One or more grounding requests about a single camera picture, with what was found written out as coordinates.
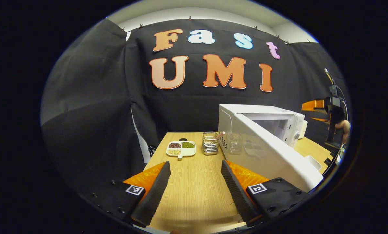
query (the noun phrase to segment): white container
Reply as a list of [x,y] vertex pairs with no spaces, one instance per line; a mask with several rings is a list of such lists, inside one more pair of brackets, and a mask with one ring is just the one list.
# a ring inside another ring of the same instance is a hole
[[[194,148],[182,148],[183,142],[189,142],[189,143],[193,144]],[[181,145],[181,147],[180,148],[169,148],[169,145],[172,143],[178,143]],[[169,150],[179,150],[180,153],[179,154],[169,154],[168,153]],[[169,142],[169,144],[167,146],[167,155],[172,156],[172,157],[178,157],[179,159],[182,159],[182,157],[193,156],[196,153],[197,153],[197,145],[195,144],[195,142],[191,142],[191,141],[173,141],[173,142]]]
[[321,170],[322,166],[319,164],[317,160],[314,159],[311,155],[308,155],[305,157],[306,160],[308,160],[318,171]]

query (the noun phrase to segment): white divided tray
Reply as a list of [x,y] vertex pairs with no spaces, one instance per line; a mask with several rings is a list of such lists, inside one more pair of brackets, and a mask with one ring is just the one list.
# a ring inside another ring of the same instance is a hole
[[[193,144],[194,148],[182,148],[182,143],[183,142],[189,142],[189,143]],[[169,145],[172,144],[172,143],[178,143],[178,144],[181,145],[181,147],[180,148],[169,148]],[[169,150],[179,150],[180,153],[179,154],[169,154],[168,153]],[[174,142],[169,142],[169,144],[167,146],[167,155],[173,156],[173,157],[178,157],[179,159],[182,159],[182,157],[193,156],[196,153],[197,153],[197,145],[195,144],[195,142],[191,142],[191,141],[174,141]]]

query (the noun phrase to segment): red beans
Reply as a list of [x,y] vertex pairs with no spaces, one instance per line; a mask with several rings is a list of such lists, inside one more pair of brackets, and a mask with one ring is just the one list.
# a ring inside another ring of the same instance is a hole
[[181,144],[179,143],[170,143],[169,148],[181,148]]

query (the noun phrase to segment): wooden table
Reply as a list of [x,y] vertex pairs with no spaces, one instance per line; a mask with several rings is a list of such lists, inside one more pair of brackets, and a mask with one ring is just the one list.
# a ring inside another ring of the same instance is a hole
[[[196,143],[197,153],[194,156],[178,160],[166,154],[168,143],[180,138]],[[321,148],[306,138],[298,140],[295,147],[302,156],[311,155],[315,159],[324,157],[316,156],[320,153],[329,155],[328,151]],[[221,149],[215,155],[203,154],[202,132],[168,132],[145,167],[146,170],[169,161],[171,169],[167,188],[149,227],[201,234],[246,225],[238,214],[221,175],[221,163],[224,159]]]

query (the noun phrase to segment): cable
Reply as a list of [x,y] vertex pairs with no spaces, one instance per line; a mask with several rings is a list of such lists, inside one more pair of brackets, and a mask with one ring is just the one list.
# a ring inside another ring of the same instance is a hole
[[347,100],[345,99],[345,95],[344,95],[343,91],[339,88],[338,85],[335,85],[335,86],[340,90],[341,94],[343,95],[344,102],[347,102]]
[[341,100],[341,102],[343,102],[343,104],[345,105],[345,117],[346,117],[346,119],[347,119],[347,121],[348,121],[348,109],[347,109],[347,104],[345,103],[345,99],[344,99],[344,101]]

